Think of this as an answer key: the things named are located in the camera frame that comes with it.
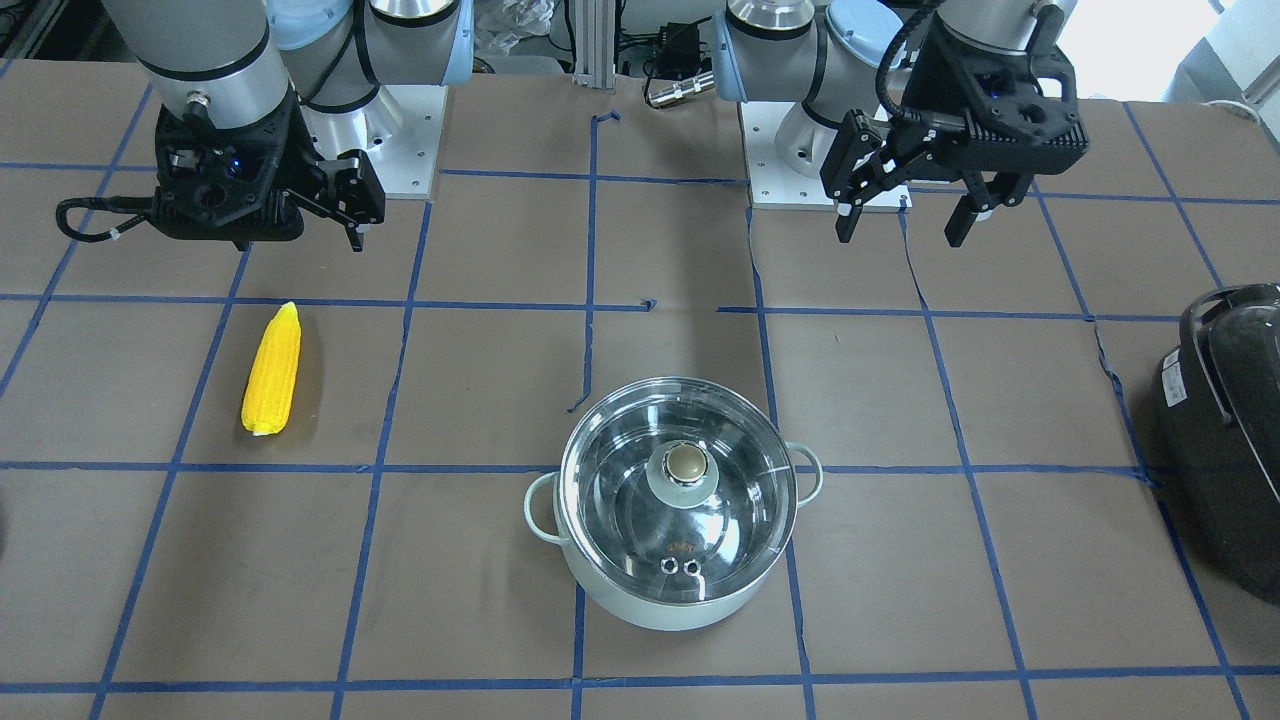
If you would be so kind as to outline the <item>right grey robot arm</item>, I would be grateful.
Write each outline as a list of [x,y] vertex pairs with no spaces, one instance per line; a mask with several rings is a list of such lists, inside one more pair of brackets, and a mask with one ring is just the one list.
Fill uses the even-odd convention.
[[68,199],[59,229],[115,240],[142,224],[247,250],[289,242],[305,217],[355,252],[390,196],[422,195],[425,135],[397,88],[474,73],[471,1],[106,1],[160,97],[156,187]]

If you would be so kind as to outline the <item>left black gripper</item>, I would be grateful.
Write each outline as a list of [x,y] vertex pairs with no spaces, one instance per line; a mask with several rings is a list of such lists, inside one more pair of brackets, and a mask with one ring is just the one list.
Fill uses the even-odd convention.
[[[946,225],[959,249],[973,225],[1001,206],[1015,208],[1034,174],[1056,176],[1089,150],[1076,97],[1075,68],[1057,46],[995,53],[932,26],[908,79],[901,111],[876,120],[847,111],[820,167],[835,201],[835,232],[847,243],[865,205],[932,161],[963,172],[966,192]],[[997,172],[983,179],[980,172]]]

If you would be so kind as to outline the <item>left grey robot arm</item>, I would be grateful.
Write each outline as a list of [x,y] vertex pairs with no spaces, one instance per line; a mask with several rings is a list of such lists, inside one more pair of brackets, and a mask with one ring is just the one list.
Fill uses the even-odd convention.
[[818,133],[803,169],[849,242],[872,199],[909,181],[960,182],[943,229],[963,245],[1091,141],[1076,74],[1059,46],[1071,1],[727,1],[712,72],[731,102],[791,102]]

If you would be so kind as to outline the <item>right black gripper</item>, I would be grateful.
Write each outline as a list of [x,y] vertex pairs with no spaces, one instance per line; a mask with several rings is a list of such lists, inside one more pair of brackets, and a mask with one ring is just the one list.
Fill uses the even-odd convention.
[[154,133],[157,188],[150,223],[174,240],[289,242],[305,229],[291,193],[315,190],[320,217],[340,224],[353,252],[385,220],[387,195],[365,150],[321,160],[297,97],[287,95],[262,119],[216,129],[192,113],[161,109]]

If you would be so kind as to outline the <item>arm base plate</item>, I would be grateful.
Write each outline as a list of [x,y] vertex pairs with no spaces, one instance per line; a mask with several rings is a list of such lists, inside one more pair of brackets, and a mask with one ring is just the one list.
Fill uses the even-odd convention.
[[449,90],[443,86],[394,85],[381,87],[372,101],[356,110],[303,108],[302,114],[323,156],[334,159],[361,149],[388,199],[429,200],[448,99]]
[[835,206],[820,182],[835,129],[813,120],[799,102],[741,102],[739,114],[753,208],[820,211]]

